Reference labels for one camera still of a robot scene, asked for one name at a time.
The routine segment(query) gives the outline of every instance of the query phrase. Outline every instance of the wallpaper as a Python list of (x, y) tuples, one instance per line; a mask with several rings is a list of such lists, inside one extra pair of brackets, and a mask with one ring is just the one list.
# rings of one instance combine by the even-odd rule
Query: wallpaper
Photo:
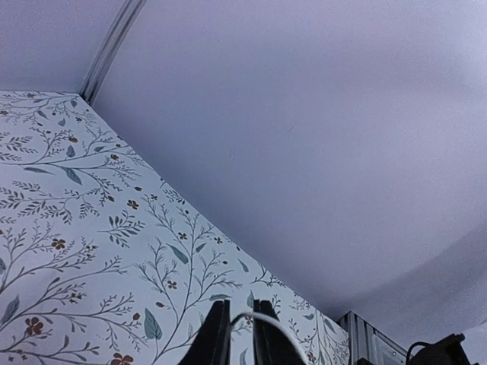
[[(0, 363), (177, 364), (215, 300), (271, 300), (312, 364), (347, 334), (198, 213), (75, 94), (0, 92)], [(251, 365), (252, 319), (232, 334)]]

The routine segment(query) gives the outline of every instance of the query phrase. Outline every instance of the black object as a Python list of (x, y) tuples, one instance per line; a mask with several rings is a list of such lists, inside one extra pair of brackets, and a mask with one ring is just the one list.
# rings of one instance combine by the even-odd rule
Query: black object
[(230, 364), (230, 302), (214, 302), (179, 365)]
[(373, 365), (369, 360), (361, 358), (357, 361), (357, 365)]
[[(416, 342), (408, 350), (406, 365), (470, 365), (460, 344), (464, 339), (465, 336), (460, 334), (449, 335), (436, 344)], [(412, 349), (418, 345), (425, 347), (409, 359)]]
[[(254, 300), (253, 311), (279, 320), (268, 300)], [(278, 328), (258, 319), (253, 320), (253, 358), (255, 365), (306, 365)]]

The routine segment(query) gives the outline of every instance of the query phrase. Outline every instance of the white cable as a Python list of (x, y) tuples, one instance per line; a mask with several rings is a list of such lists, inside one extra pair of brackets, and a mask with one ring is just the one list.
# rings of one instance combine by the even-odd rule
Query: white cable
[(303, 363), (304, 364), (307, 363), (306, 354), (304, 353), (304, 350), (301, 347), (301, 345), (299, 344), (298, 340), (294, 336), (289, 334), (286, 327), (284, 327), (280, 323), (280, 321), (278, 321), (275, 318), (272, 318), (271, 316), (267, 316), (266, 314), (255, 313), (255, 312), (242, 312), (241, 314), (236, 316), (233, 321), (231, 321), (230, 330), (232, 330), (232, 328), (237, 324), (237, 322), (245, 316), (249, 316), (249, 317), (252, 317), (255, 319), (260, 319), (261, 321), (267, 322), (267, 323), (273, 325), (274, 327), (276, 327), (292, 343), (292, 345), (294, 346), (294, 349), (299, 354), (299, 357), (303, 360)]

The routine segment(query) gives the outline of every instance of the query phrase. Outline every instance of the black cord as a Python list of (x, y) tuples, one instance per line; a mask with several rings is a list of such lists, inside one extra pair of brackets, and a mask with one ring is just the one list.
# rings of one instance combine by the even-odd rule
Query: black cord
[(406, 355), (406, 365), (409, 365), (409, 358), (411, 357), (411, 352), (412, 352), (412, 349), (417, 347), (417, 346), (422, 346), (422, 347), (427, 347), (427, 346), (431, 346), (431, 344), (429, 344), (428, 342), (421, 342), (421, 341), (418, 341), (418, 342), (415, 342), (414, 344), (412, 344), (410, 347), (409, 347), (409, 350), (408, 350), (408, 354)]

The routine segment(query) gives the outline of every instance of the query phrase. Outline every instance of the printed leaf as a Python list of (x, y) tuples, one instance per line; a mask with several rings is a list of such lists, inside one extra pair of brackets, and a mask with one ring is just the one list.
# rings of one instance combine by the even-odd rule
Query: printed leaf
[(186, 255), (184, 255), (177, 247), (174, 247), (172, 245), (168, 245), (174, 252), (174, 255), (183, 263), (187, 264), (189, 262), (188, 258)]
[(2, 319), (0, 319), (0, 323), (3, 325), (4, 323), (8, 322), (10, 318), (12, 318), (17, 312), (18, 306), (21, 304), (21, 301), (18, 299), (18, 295), (13, 299), (5, 308), (5, 313), (3, 313)]
[(215, 301), (215, 300), (223, 300), (223, 299), (230, 299), (231, 296), (230, 295), (227, 295), (227, 294), (213, 294), (211, 297), (210, 297), (210, 301)]
[(69, 146), (68, 150), (66, 151), (66, 156), (68, 157), (74, 157), (76, 155), (75, 149), (73, 146)]
[(325, 319), (324, 322), (325, 322), (326, 327), (328, 327), (333, 333), (336, 333), (335, 329), (333, 328), (333, 325), (329, 322), (328, 319)]
[(80, 354), (76, 354), (75, 352), (71, 352), (71, 354), (75, 355), (79, 360), (86, 362), (86, 357), (81, 356)]
[(3, 274), (7, 270), (7, 265), (4, 263), (2, 258), (0, 257), (0, 275)]
[(158, 321), (156, 321), (154, 315), (147, 308), (145, 308), (144, 330), (145, 336), (149, 340), (154, 338), (160, 340), (162, 337), (162, 330), (159, 327)]
[(250, 294), (247, 297), (247, 305), (249, 308), (253, 308), (253, 300), (254, 300), (253, 293), (252, 291), (250, 291)]
[(188, 338), (191, 338), (191, 336), (193, 336), (193, 333), (194, 333), (194, 328), (193, 325), (190, 323), (188, 324)]
[(76, 175), (75, 171), (73, 169), (70, 169), (68, 167), (61, 167), (65, 172), (66, 172), (66, 176), (73, 180), (75, 183), (79, 184), (79, 185), (83, 185), (81, 183), (81, 179), (79, 178), (78, 175)]
[(196, 247), (196, 252), (200, 252), (203, 247), (205, 247), (206, 243), (203, 243), (202, 245), (199, 245), (198, 247)]
[(42, 116), (44, 119), (47, 119), (47, 115), (44, 114), (44, 112), (42, 110), (37, 110), (37, 114), (39, 114), (40, 116)]
[(245, 361), (245, 354), (247, 353), (248, 348), (242, 351), (240, 354), (240, 365), (247, 365), (247, 362)]
[(238, 260), (238, 262), (242, 265), (242, 269), (245, 272), (249, 272), (249, 267), (247, 265), (245, 265), (241, 260)]
[(38, 169), (37, 167), (24, 167), (24, 171), (30, 171), (32, 173), (48, 173), (52, 175), (49, 171), (45, 171), (43, 169)]
[(62, 348), (67, 348), (69, 345), (69, 337), (67, 335), (64, 336), (64, 345)]

